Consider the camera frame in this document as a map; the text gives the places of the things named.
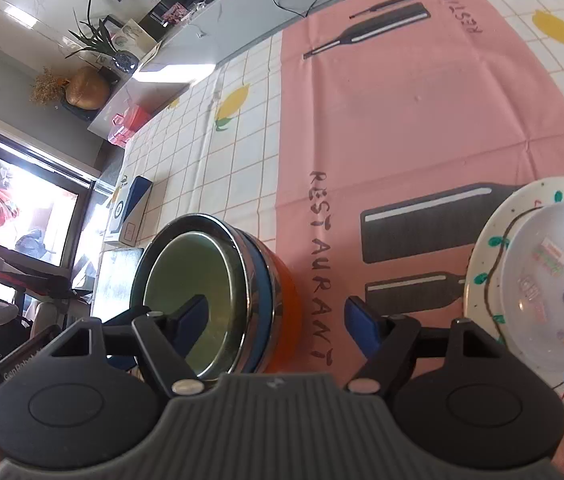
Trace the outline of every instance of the yellow lemon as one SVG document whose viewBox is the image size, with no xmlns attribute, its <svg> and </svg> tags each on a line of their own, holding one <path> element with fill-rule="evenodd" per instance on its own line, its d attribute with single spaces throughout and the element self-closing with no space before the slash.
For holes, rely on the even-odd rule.
<svg viewBox="0 0 564 480">
<path fill-rule="evenodd" d="M 564 20 L 553 16 L 550 12 L 536 10 L 532 22 L 540 31 L 559 43 L 564 44 Z"/>
<path fill-rule="evenodd" d="M 226 126 L 231 119 L 233 119 L 231 116 L 244 104 L 244 101 L 246 101 L 246 98 L 249 96 L 250 86 L 251 85 L 246 84 L 231 92 L 217 109 L 217 113 L 215 114 L 215 126 L 218 131 L 221 132 L 226 129 L 223 128 L 223 126 Z"/>
</svg>

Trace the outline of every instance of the white box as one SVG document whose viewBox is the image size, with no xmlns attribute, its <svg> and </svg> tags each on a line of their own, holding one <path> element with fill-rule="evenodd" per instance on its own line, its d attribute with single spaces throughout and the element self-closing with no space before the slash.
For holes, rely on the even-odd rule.
<svg viewBox="0 0 564 480">
<path fill-rule="evenodd" d="M 114 203 L 108 219 L 104 241 L 115 246 L 135 247 L 146 203 L 153 183 L 136 176 L 129 184 L 126 177 L 114 194 Z"/>
</svg>

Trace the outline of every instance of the translucent white bowl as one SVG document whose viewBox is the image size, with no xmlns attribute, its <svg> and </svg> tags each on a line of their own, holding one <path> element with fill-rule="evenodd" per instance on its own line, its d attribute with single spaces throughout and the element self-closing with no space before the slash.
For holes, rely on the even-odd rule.
<svg viewBox="0 0 564 480">
<path fill-rule="evenodd" d="M 500 295 L 511 338 L 537 366 L 564 371 L 564 203 L 532 213 L 502 264 Z"/>
</svg>

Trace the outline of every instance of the round wooden vase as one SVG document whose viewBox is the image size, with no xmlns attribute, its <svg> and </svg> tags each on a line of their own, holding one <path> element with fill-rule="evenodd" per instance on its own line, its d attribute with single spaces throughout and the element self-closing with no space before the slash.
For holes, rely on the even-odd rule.
<svg viewBox="0 0 564 480">
<path fill-rule="evenodd" d="M 83 110 L 98 110 L 107 102 L 110 87 L 98 71 L 85 66 L 76 72 L 66 87 L 66 100 Z"/>
</svg>

